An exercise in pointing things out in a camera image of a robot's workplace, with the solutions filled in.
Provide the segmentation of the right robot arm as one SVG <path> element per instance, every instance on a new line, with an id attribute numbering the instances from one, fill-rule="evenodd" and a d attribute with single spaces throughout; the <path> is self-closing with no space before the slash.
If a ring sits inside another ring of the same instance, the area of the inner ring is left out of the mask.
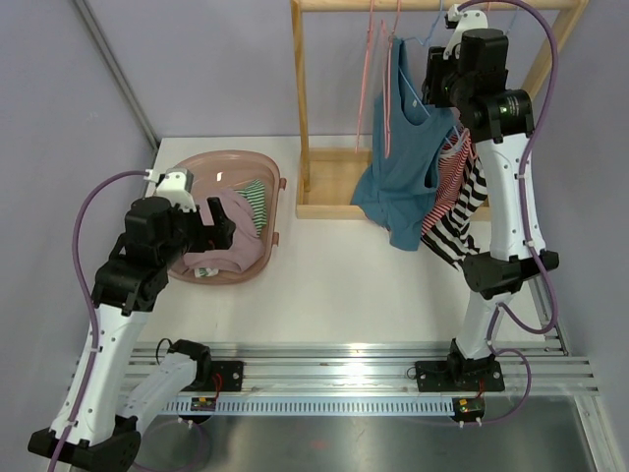
<path id="1" fill-rule="evenodd" d="M 429 52 L 424 99 L 454 107 L 483 167 L 491 207 L 488 251 L 462 263 L 471 290 L 463 327 L 443 361 L 415 365 L 421 392 L 498 392 L 504 381 L 490 349 L 499 308 L 524 282 L 557 268 L 537 225 L 532 171 L 526 159 L 534 132 L 529 95 L 506 86 L 508 38 L 499 29 L 456 31 L 445 47 Z"/>

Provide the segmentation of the teal blue tank top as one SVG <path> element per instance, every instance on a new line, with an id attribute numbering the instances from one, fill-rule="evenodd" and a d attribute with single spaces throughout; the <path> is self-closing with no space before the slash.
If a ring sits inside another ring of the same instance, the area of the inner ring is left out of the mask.
<path id="1" fill-rule="evenodd" d="M 391 246 L 416 251 L 424 218 L 432 210 L 438 187 L 438 157 L 456 121 L 448 108 L 425 104 L 427 116 L 403 81 L 412 83 L 405 42 L 395 37 L 391 73 L 391 148 L 384 157 L 383 97 L 372 115 L 372 163 L 361 176 L 351 204 L 389 233 Z"/>

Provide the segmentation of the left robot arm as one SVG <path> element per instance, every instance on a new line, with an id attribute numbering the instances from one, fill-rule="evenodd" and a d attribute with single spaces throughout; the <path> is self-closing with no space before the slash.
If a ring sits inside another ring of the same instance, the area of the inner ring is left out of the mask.
<path id="1" fill-rule="evenodd" d="M 87 295 L 90 329 L 76 376 L 50 427 L 31 434 L 29 452 L 85 471 L 127 471 L 142 437 L 181 390 L 205 389 L 212 379 L 209 348 L 178 340 L 159 366 L 125 400 L 125 370 L 168 271 L 188 253 L 226 250 L 236 225 L 216 197 L 207 200 L 210 225 L 199 211 L 163 197 L 132 203 L 107 262 Z"/>

